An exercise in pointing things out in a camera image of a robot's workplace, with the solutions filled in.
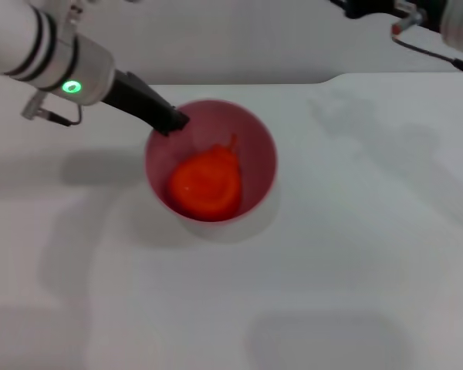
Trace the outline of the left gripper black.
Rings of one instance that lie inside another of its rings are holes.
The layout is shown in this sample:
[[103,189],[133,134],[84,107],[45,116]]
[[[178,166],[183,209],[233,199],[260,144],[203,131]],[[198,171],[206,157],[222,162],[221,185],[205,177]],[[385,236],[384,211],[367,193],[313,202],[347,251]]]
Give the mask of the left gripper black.
[[186,114],[131,72],[115,72],[110,91],[102,102],[141,119],[164,136],[182,130],[190,122]]

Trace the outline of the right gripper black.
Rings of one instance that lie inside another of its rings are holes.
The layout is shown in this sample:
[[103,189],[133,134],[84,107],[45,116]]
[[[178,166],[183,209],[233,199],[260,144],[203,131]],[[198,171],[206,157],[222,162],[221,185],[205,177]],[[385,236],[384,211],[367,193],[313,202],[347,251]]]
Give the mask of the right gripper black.
[[405,18],[412,13],[422,12],[409,1],[394,0],[330,0],[338,8],[343,10],[349,19],[361,19],[372,14],[388,14],[398,18]]

